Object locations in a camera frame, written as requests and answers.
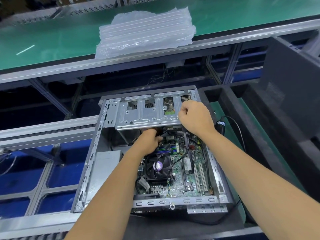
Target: pcie slot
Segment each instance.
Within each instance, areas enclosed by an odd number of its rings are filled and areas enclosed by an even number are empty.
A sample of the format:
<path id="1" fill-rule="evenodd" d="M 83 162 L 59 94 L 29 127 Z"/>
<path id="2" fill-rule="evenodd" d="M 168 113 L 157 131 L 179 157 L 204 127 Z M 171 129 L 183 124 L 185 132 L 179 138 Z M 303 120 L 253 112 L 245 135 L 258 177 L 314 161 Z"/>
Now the pcie slot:
<path id="1" fill-rule="evenodd" d="M 184 167 L 183 167 L 183 163 L 181 162 L 181 176 L 182 176 L 182 181 L 183 181 L 183 189 L 184 191 L 188 191 L 188 187 L 187 187 L 187 181 L 186 181 L 186 175 L 184 173 Z"/>
<path id="2" fill-rule="evenodd" d="M 197 165 L 194 164 L 194 178 L 195 178 L 195 184 L 197 186 L 197 191 L 200 192 L 200 183 L 199 183 L 199 177 L 198 177 L 198 169 L 197 169 Z"/>
<path id="3" fill-rule="evenodd" d="M 203 189 L 204 189 L 205 192 L 208 192 L 206 178 L 205 178 L 205 174 L 203 172 L 203 168 L 202 168 L 202 164 L 201 163 L 199 163 L 199 171 L 200 171 L 200 177 L 201 177 L 201 180 L 202 180 Z"/>

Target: left arm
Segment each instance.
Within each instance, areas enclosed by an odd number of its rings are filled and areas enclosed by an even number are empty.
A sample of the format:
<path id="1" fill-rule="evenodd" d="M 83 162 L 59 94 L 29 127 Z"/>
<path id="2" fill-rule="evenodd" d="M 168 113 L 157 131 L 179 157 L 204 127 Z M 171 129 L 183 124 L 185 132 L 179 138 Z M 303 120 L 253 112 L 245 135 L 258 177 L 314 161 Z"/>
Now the left arm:
<path id="1" fill-rule="evenodd" d="M 142 158 L 152 153 L 162 137 L 144 131 L 98 190 L 65 240 L 121 240 L 129 220 L 137 171 Z"/>

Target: right arm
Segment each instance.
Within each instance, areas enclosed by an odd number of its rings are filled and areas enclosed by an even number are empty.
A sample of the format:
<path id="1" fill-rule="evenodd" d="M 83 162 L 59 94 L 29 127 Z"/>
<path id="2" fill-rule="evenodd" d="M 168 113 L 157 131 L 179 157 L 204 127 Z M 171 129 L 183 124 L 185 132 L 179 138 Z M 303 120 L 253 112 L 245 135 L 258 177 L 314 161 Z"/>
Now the right arm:
<path id="1" fill-rule="evenodd" d="M 208 146 L 269 239 L 320 239 L 320 204 L 219 134 L 202 103 L 183 102 L 179 120 Z"/>

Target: cpu fan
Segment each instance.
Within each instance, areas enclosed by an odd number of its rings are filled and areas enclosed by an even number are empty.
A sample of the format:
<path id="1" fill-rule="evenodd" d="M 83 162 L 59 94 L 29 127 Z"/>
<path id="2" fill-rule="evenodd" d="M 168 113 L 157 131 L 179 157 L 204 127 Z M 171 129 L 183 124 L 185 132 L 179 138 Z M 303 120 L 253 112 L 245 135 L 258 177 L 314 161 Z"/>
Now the cpu fan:
<path id="1" fill-rule="evenodd" d="M 144 176 L 148 182 L 166 182 L 172 180 L 172 170 L 170 156 L 166 154 L 154 154 L 146 159 Z"/>

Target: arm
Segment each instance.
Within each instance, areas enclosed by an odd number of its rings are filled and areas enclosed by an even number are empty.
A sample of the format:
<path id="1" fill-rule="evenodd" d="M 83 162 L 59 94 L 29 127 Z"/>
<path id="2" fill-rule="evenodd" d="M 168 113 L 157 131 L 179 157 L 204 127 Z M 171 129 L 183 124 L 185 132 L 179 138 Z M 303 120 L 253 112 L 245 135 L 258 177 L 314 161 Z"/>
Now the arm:
<path id="1" fill-rule="evenodd" d="M 179 120 L 209 147 L 269 239 L 320 239 L 320 204 L 219 134 L 202 103 L 183 102 Z"/>
<path id="2" fill-rule="evenodd" d="M 132 208 L 134 183 L 141 159 L 152 153 L 162 137 L 144 131 L 98 190 L 65 240 L 121 240 Z"/>

